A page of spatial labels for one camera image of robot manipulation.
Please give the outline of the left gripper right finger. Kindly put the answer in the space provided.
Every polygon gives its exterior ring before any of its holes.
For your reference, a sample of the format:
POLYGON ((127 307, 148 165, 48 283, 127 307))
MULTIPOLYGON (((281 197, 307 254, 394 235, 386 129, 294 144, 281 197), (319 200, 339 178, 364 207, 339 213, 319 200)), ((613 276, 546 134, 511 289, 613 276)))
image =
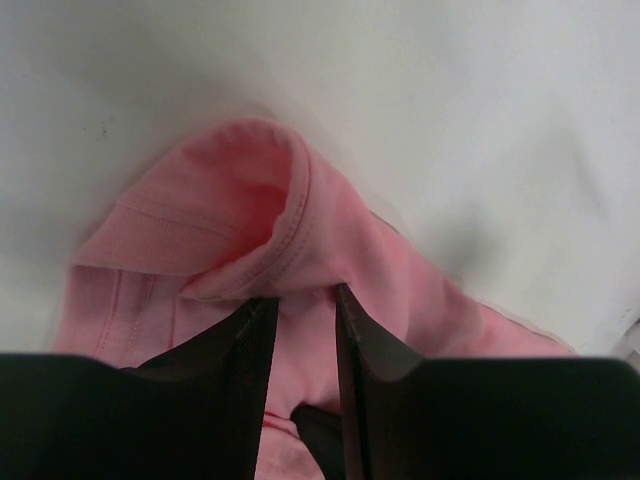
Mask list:
POLYGON ((606 358, 428 359, 337 290, 350 479, 635 479, 639 376, 606 358))

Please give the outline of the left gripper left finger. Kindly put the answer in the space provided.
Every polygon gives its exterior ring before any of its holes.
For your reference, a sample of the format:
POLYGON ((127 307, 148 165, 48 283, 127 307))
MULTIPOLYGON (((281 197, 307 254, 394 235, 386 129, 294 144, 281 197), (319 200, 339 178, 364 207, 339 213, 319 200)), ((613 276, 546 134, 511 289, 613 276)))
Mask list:
POLYGON ((5 479, 250 479, 278 302, 252 299, 135 368, 1 358, 5 479))

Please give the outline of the light pink t-shirt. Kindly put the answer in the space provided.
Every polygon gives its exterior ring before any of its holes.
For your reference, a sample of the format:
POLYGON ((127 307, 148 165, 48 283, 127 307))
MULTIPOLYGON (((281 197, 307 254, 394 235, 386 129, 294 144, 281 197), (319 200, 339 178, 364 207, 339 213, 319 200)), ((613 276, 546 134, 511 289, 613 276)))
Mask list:
POLYGON ((54 347, 124 367, 252 297, 280 301, 256 475, 317 479, 291 421, 339 406, 335 286, 428 357, 568 349, 465 295, 295 132, 243 119, 200 134, 126 191, 77 251, 54 347))

